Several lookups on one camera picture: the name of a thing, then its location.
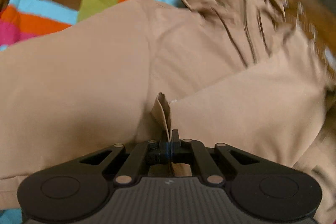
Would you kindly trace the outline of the beige hooded jacket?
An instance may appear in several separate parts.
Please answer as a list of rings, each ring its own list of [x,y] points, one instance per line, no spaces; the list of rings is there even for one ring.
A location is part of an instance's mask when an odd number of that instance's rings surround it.
[[[279,0],[127,0],[1,52],[1,209],[29,174],[177,129],[293,167],[335,221],[335,69]]]

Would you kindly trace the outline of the brown PF patterned duvet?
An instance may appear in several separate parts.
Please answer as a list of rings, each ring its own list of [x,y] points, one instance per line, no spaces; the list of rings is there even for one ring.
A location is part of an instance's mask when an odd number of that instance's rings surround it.
[[[319,0],[277,0],[285,20],[303,30],[327,73],[335,79],[335,14]]]

